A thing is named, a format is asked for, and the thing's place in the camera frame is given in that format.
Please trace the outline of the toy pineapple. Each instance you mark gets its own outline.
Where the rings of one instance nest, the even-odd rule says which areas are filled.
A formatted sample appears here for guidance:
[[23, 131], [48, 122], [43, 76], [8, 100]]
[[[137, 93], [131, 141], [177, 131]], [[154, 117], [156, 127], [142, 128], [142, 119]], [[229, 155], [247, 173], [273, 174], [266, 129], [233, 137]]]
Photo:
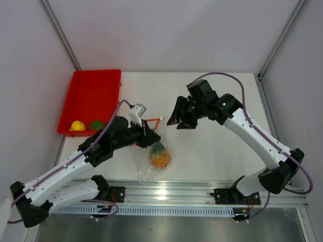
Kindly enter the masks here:
[[165, 169], [172, 161], [170, 146], [167, 139], [159, 134], [157, 129], [152, 130], [161, 136], [161, 140], [150, 146], [149, 162], [154, 168]]

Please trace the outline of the clear zip top bag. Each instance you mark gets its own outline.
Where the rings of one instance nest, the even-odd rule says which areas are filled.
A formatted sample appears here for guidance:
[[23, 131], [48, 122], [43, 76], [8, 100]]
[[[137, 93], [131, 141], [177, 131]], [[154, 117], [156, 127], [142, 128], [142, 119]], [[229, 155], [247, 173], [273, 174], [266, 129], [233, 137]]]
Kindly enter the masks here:
[[168, 171], [174, 163], [174, 151], [167, 137], [165, 118], [161, 116], [148, 119], [147, 123], [161, 139], [147, 148], [136, 145], [129, 148], [141, 184], [153, 181]]

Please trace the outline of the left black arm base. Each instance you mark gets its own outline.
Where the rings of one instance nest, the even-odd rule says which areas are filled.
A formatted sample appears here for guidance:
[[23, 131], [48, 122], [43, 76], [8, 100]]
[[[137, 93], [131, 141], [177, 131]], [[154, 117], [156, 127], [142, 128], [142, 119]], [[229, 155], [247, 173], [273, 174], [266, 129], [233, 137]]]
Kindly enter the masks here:
[[97, 195], [90, 200], [102, 200], [113, 203], [123, 203], [126, 194], [125, 187], [110, 186], [102, 175], [94, 175], [91, 181], [95, 182]]

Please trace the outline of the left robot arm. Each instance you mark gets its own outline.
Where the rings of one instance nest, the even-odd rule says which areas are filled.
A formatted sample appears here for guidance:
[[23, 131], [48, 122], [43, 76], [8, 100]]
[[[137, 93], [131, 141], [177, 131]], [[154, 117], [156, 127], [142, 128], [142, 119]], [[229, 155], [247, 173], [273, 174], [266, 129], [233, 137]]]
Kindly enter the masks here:
[[160, 140], [146, 120], [134, 124], [122, 116], [113, 118], [62, 164], [33, 181], [25, 184], [17, 181], [10, 186], [20, 222], [31, 228], [45, 221], [52, 212], [81, 201], [111, 202], [111, 187], [102, 175], [94, 175], [73, 187], [64, 188], [64, 185], [111, 159], [119, 149], [132, 145], [148, 148]]

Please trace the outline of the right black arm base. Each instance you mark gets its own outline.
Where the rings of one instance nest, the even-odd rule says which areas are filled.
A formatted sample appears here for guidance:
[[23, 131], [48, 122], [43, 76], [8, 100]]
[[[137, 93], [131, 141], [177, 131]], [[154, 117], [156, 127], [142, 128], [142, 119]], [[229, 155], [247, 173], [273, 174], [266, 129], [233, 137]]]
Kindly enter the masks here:
[[245, 196], [238, 191], [236, 186], [242, 178], [244, 176], [238, 178], [230, 188], [213, 189], [213, 192], [209, 193], [209, 195], [214, 198], [217, 205], [260, 205], [259, 192]]

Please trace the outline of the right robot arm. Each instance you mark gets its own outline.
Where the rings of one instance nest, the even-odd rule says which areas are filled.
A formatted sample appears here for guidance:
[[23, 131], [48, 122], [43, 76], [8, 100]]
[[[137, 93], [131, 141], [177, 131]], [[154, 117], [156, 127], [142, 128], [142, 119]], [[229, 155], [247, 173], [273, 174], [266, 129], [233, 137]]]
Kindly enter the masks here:
[[269, 135], [257, 123], [252, 123], [243, 104], [231, 94], [219, 97], [207, 80], [187, 85], [189, 96], [179, 96], [167, 124], [177, 129], [192, 130], [198, 120], [208, 118], [240, 137], [264, 162], [265, 168], [249, 176], [242, 176], [230, 187], [235, 203], [243, 203], [248, 196], [268, 191], [279, 194], [298, 171], [304, 153], [291, 150]]

